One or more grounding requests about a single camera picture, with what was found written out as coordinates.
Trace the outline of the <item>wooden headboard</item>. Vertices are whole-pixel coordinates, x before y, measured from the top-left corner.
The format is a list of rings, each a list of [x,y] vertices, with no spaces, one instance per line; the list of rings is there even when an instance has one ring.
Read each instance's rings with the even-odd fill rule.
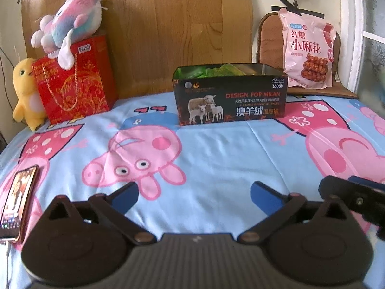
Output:
[[[25,41],[64,2],[21,0]],[[103,7],[101,31],[122,99],[171,91],[179,66],[251,60],[251,0],[103,0]]]

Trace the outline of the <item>green seaweed snack packet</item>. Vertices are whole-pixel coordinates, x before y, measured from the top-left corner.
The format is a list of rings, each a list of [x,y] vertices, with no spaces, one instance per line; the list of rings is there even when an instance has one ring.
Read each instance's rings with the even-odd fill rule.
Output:
[[[227,63],[217,68],[206,69],[207,77],[222,77],[222,76],[245,76],[246,74],[235,67],[234,65]]]

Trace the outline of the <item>red gift bag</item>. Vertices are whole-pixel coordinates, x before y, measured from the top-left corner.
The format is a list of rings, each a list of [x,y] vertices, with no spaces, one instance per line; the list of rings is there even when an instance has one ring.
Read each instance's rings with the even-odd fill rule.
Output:
[[[62,69],[55,58],[33,64],[33,75],[51,124],[55,125],[110,111],[118,94],[105,35],[71,46],[73,67]]]

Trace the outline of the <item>yellow duck plush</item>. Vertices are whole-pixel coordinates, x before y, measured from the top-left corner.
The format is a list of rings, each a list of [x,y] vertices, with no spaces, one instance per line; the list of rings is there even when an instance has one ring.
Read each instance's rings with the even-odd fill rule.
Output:
[[[13,85],[18,98],[13,111],[13,120],[21,122],[24,119],[33,132],[42,126],[47,118],[33,75],[34,61],[33,58],[25,58],[13,70]]]

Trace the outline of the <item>black cardboard storage box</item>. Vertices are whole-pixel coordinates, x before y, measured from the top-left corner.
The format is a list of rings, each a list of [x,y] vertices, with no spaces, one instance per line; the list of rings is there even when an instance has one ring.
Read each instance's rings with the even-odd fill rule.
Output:
[[[223,64],[178,67],[172,77],[180,125],[284,116],[288,76],[261,63],[231,63],[245,76],[207,77]]]

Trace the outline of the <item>pink blue plush toy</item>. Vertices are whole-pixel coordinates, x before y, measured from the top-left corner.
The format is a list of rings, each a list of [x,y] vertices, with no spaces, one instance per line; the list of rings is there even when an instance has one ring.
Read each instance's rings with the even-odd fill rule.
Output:
[[[102,0],[66,0],[55,15],[45,15],[31,37],[33,48],[43,48],[49,58],[69,71],[74,66],[71,45],[93,35],[102,22]]]

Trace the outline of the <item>cartoon pig bed sheet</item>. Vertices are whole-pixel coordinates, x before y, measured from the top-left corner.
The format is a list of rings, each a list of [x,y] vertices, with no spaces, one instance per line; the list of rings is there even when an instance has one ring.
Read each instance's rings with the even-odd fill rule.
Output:
[[[234,236],[266,217],[250,197],[261,181],[318,200],[325,176],[384,182],[384,120],[355,99],[289,97],[284,117],[181,126],[174,95],[116,102],[105,113],[24,129],[1,153],[1,198],[16,172],[40,167],[28,218],[53,198],[87,200],[138,184],[128,218],[165,233]]]

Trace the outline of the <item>brown chair cushion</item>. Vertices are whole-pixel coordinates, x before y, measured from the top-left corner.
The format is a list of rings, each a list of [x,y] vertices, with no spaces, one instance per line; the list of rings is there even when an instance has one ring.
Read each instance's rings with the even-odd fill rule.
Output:
[[[283,70],[283,37],[282,23],[277,12],[267,13],[260,21],[257,34],[257,63],[267,64],[275,69]],[[331,87],[325,89],[304,89],[302,87],[290,87],[287,91],[292,96],[327,96],[356,99],[357,94],[346,89],[339,81],[337,68],[341,50],[341,39],[337,35],[334,41],[334,62],[332,64],[333,82]]]

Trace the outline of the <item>smartphone with lit screen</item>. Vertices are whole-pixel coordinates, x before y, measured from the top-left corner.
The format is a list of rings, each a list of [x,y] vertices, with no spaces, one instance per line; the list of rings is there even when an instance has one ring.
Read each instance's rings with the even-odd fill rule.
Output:
[[[17,242],[21,239],[29,196],[38,174],[39,166],[36,164],[16,172],[1,214],[1,243]]]

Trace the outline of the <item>pink snack bag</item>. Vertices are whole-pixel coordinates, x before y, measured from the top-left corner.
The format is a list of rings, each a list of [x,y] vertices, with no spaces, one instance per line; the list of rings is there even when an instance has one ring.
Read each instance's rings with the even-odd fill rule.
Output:
[[[283,69],[289,87],[325,89],[332,86],[336,30],[324,19],[282,8]]]

